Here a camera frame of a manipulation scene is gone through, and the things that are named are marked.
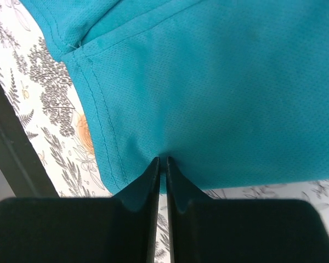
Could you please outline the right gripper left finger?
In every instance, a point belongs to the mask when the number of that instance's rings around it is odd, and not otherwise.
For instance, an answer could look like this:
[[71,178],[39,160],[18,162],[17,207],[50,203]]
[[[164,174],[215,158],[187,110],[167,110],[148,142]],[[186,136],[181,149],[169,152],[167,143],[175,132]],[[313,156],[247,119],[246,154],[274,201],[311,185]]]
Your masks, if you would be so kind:
[[0,201],[0,262],[153,262],[160,159],[110,198]]

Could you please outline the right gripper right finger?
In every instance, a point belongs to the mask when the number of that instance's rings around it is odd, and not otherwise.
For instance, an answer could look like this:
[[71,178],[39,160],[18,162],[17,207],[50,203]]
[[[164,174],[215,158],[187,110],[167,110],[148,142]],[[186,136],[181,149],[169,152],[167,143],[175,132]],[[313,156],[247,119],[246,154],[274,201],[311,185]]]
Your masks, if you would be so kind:
[[172,262],[329,262],[319,213],[300,199],[214,199],[167,159]]

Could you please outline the teal t shirt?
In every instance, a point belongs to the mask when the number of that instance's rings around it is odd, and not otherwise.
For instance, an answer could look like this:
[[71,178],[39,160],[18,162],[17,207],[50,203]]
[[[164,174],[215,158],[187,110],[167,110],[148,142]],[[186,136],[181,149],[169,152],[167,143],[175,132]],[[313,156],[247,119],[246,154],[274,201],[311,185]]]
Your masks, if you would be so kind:
[[118,193],[155,157],[203,190],[329,179],[329,1],[23,1]]

